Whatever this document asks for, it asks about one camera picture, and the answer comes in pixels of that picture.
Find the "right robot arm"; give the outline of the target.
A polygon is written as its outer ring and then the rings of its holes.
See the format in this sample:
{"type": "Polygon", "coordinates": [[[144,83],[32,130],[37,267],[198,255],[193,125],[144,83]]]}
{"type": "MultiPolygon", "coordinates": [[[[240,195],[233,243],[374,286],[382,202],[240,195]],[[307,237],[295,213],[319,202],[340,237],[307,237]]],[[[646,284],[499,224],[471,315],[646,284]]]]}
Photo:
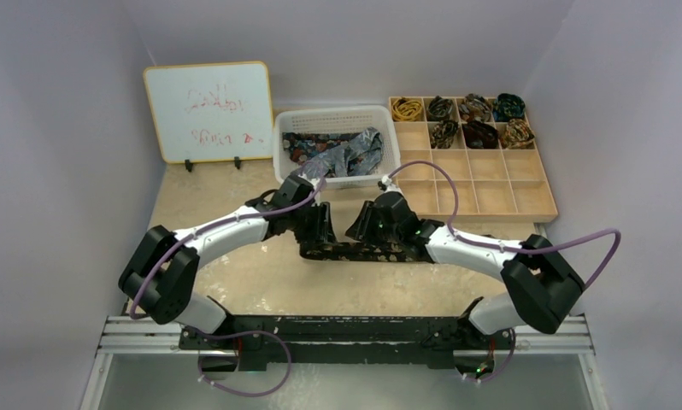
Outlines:
{"type": "Polygon", "coordinates": [[[459,231],[441,220],[418,217],[395,191],[364,202],[345,234],[359,243],[395,245],[418,261],[458,266],[502,282],[504,293],[475,303],[458,325],[461,341],[471,348],[518,325],[556,333],[584,290],[561,254],[546,251],[546,238],[495,241],[459,231]]]}

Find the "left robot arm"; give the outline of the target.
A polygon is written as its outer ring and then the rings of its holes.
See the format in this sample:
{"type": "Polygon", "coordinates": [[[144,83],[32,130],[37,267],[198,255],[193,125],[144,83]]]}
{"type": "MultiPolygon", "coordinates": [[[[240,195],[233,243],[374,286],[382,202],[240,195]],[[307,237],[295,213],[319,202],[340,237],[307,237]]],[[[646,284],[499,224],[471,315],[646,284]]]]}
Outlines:
{"type": "Polygon", "coordinates": [[[179,231],[163,225],[149,229],[118,283],[131,301],[130,317],[150,317],[158,325],[176,322],[200,331],[212,349],[228,346],[233,338],[229,314],[195,292],[197,272],[235,249],[297,229],[324,183],[291,175],[269,199],[251,199],[217,220],[179,231]]]}

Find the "black floral tie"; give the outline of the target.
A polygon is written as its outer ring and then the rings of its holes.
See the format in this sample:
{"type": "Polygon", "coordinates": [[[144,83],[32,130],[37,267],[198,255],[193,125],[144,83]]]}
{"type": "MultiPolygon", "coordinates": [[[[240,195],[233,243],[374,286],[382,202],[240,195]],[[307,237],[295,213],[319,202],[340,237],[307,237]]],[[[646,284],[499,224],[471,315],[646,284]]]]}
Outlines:
{"type": "Polygon", "coordinates": [[[302,240],[297,244],[299,255],[312,261],[433,263],[426,252],[405,249],[398,243],[302,240]]]}

